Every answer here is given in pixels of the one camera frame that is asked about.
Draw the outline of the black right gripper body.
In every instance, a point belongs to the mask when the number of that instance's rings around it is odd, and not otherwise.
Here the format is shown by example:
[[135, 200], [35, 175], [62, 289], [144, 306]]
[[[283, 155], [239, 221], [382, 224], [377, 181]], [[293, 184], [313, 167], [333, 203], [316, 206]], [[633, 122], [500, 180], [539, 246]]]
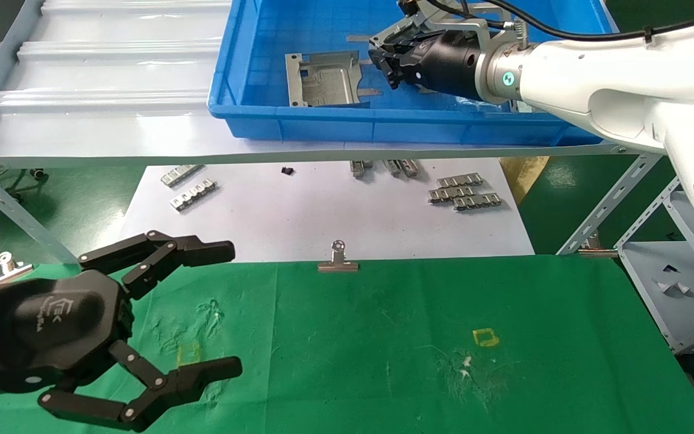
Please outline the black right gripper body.
[[456, 30], [423, 34], [413, 39], [404, 54], [404, 80], [427, 90], [479, 101], [475, 69], [480, 55], [476, 36]]

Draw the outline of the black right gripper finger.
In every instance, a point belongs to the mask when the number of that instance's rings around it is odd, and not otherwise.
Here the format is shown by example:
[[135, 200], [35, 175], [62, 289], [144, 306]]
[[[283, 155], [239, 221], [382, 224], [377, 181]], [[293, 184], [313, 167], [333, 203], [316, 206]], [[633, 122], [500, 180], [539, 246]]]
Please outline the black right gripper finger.
[[370, 60], [374, 64], [380, 64], [388, 58], [399, 58], [419, 44], [416, 37], [400, 36], [380, 40], [380, 37], [374, 36], [370, 38]]
[[416, 85], [416, 75], [408, 74], [396, 60], [386, 60], [386, 81], [392, 90], [397, 90], [403, 83]]

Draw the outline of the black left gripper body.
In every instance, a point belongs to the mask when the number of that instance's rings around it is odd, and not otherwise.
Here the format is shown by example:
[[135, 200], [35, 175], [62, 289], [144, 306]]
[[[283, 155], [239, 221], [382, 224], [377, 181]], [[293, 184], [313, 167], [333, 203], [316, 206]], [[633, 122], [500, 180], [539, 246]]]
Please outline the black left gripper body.
[[113, 367], [108, 349], [131, 337], [133, 320], [122, 286], [96, 270], [0, 284], [0, 393], [90, 385]]

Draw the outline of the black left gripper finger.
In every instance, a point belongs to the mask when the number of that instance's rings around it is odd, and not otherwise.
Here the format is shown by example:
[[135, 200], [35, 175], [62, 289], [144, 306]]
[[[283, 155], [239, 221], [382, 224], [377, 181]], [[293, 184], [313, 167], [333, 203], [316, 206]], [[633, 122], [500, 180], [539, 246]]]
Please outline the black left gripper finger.
[[81, 254], [79, 264], [82, 270], [105, 275], [129, 268], [121, 285], [127, 299], [139, 300], [181, 266], [207, 266], [234, 259], [235, 246], [228, 240], [206, 243], [195, 234], [172, 237], [151, 230]]
[[42, 393], [39, 406], [53, 417], [70, 422], [144, 432], [171, 407], [198, 401], [207, 385], [242, 374], [242, 361], [231, 356], [191, 363], [162, 373], [124, 341], [110, 345], [108, 354], [143, 386], [128, 403], [77, 395], [78, 382], [63, 379]]

